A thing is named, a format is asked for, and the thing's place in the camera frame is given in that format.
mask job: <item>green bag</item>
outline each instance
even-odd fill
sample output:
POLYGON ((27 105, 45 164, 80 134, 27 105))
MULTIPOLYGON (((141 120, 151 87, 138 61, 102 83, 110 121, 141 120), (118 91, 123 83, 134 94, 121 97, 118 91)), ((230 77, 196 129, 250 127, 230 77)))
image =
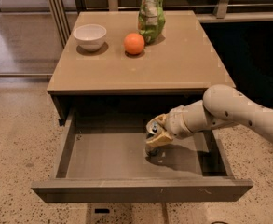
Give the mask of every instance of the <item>green bag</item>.
POLYGON ((165 17, 163 13, 163 0, 143 0, 138 16, 139 34, 145 43, 153 43, 161 34, 165 17))

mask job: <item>drawer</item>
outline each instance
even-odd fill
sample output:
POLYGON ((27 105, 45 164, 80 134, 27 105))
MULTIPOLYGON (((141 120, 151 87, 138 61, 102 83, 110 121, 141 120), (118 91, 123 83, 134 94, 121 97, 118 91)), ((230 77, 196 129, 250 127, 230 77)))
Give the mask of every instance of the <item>drawer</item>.
POLYGON ((196 133, 145 153, 145 125, 186 105, 183 96, 77 96, 52 176, 35 181, 46 203, 232 202, 252 186, 232 175, 220 140, 196 133))

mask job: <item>orange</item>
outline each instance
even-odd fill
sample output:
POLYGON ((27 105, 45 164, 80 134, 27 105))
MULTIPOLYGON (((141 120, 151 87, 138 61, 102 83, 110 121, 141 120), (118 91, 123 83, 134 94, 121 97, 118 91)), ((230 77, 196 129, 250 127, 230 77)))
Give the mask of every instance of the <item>orange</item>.
POLYGON ((136 33, 128 34, 124 40, 125 51, 130 55, 138 55, 144 49, 144 39, 136 33))

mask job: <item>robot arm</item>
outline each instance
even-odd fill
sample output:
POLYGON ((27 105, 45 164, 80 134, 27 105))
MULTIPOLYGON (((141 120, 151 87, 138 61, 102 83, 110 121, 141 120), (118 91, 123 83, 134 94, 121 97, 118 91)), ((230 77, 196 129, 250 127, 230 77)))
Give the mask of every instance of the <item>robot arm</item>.
POLYGON ((147 147, 163 146, 174 138, 184 139, 196 132, 242 124, 273 143, 273 110, 258 105, 226 85, 209 87, 201 101, 173 108, 146 125, 147 147))

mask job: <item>tabletop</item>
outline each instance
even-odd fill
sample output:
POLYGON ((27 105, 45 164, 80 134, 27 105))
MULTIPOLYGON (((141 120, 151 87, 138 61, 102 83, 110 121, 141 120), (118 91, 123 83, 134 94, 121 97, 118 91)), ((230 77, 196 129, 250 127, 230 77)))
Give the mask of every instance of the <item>tabletop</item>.
POLYGON ((48 85, 52 95, 171 93, 235 87, 192 11, 165 11, 157 41, 130 56, 124 38, 137 33, 138 12, 81 12, 75 27, 96 23, 107 30, 100 50, 87 52, 71 34, 48 85))

